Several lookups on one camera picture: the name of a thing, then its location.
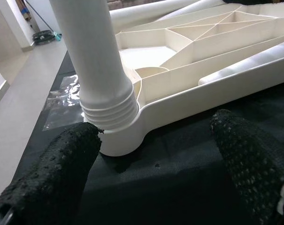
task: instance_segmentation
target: white plastic part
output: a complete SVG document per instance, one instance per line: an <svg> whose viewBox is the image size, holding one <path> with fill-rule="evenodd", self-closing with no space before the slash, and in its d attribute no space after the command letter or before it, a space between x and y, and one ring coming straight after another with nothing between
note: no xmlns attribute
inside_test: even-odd
<svg viewBox="0 0 284 225"><path fill-rule="evenodd" d="M78 74L85 119L105 130L127 125L138 104L123 71L106 1L51 0L51 5Z"/></svg>
<svg viewBox="0 0 284 225"><path fill-rule="evenodd" d="M203 77L283 43L284 4L226 4L208 8L126 28L115 36L115 44L107 21L108 11L103 10L105 0L80 1L78 11L75 0L51 1L58 21L63 24L61 28L65 29L79 79L83 78L80 82L84 87L81 95L85 120L99 125L90 112L98 118L113 118L105 126L112 121L114 125L100 134L101 152L105 155L126 155L155 128L284 82L284 55L280 52L272 60L261 59L265 54L260 54L256 60L264 64L198 86ZM72 3L71 7L65 6L66 1ZM79 18L87 13L87 21L97 22L80 24ZM129 79L124 78L117 50ZM98 76L96 71L109 73ZM112 97L112 89L117 90L115 94L120 89L126 94ZM85 103L92 106L95 101L99 103L95 105L113 104L87 109ZM125 120L118 119L121 111L117 108Z"/></svg>
<svg viewBox="0 0 284 225"><path fill-rule="evenodd" d="M148 23L199 0L164 0L110 11L115 33Z"/></svg>
<svg viewBox="0 0 284 225"><path fill-rule="evenodd" d="M273 62L275 60L280 60L282 58L284 58L284 42L263 52L260 52L254 56L251 56L245 60L230 65L229 67L226 67L215 73L205 76L199 80L198 85L213 82L224 77L244 72L249 69L264 65L266 63Z"/></svg>
<svg viewBox="0 0 284 225"><path fill-rule="evenodd" d="M224 5L224 4L226 4L226 3L222 0L201 0L201 1L197 1L195 3L190 4L189 6L181 8L179 10L176 10L172 13L169 13L169 14L159 18L158 21L169 19L169 18L172 18L174 16L178 16L178 15L196 12L196 11L203 10L203 9L206 9L206 8Z"/></svg>

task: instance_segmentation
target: white plastic pipe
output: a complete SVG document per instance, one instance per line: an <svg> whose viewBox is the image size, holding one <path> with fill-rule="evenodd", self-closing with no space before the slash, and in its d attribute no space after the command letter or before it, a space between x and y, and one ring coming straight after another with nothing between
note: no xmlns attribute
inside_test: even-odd
<svg viewBox="0 0 284 225"><path fill-rule="evenodd" d="M203 10L203 9L206 9L206 8L211 8L211 7L220 6L220 5L224 5L224 4L226 4L226 3L222 0L200 0L200 1L192 3L192 4L190 4L190 5L188 5L184 8L181 8L179 10L172 12L172 13L169 13L169 14L159 18L157 21L169 19L169 18L172 18L174 16L192 13L192 12L196 12L196 11Z"/></svg>
<svg viewBox="0 0 284 225"><path fill-rule="evenodd" d="M199 0L165 0L110 11L115 33L123 29L152 22L161 16Z"/></svg>
<svg viewBox="0 0 284 225"><path fill-rule="evenodd" d="M138 113L125 75L106 0L50 0L78 74L85 120L104 130L121 128Z"/></svg>
<svg viewBox="0 0 284 225"><path fill-rule="evenodd" d="M263 64L280 60L282 58L284 58L284 42L256 55L253 55L245 60L232 64L229 67L207 75L199 80L198 85L210 83L221 78L261 66Z"/></svg>

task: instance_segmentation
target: gray floor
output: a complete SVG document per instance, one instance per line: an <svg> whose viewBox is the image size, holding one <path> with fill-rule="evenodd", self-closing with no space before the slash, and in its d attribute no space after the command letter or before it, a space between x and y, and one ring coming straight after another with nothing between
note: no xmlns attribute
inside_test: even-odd
<svg viewBox="0 0 284 225"><path fill-rule="evenodd" d="M36 46L0 102L0 193L11 182L66 50L64 41Z"/></svg>

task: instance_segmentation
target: black mat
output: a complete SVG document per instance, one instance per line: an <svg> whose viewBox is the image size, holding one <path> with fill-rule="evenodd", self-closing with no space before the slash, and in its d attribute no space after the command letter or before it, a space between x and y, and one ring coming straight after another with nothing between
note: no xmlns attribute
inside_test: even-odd
<svg viewBox="0 0 284 225"><path fill-rule="evenodd" d="M73 74L67 54L52 90L59 88L63 77ZM218 108L245 117L284 144L284 84ZM256 224L240 203L210 135L209 120L216 110L150 132L127 156L99 155L75 224ZM41 113L14 179L68 127L42 131L48 113Z"/></svg>

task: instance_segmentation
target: clear plastic sheet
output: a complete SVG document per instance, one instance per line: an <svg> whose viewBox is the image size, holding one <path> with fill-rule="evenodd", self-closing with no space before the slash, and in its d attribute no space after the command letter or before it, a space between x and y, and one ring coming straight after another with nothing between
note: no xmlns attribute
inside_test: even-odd
<svg viewBox="0 0 284 225"><path fill-rule="evenodd" d="M63 78L60 89L49 92L43 111L50 110L43 131L59 128L84 120L79 104L78 76Z"/></svg>

